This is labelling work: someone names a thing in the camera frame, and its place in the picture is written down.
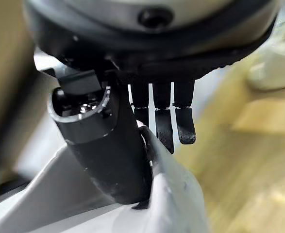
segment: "wooden surface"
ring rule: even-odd
[[[255,55],[233,66],[177,159],[198,178],[212,232],[285,233],[285,89],[245,81]]]

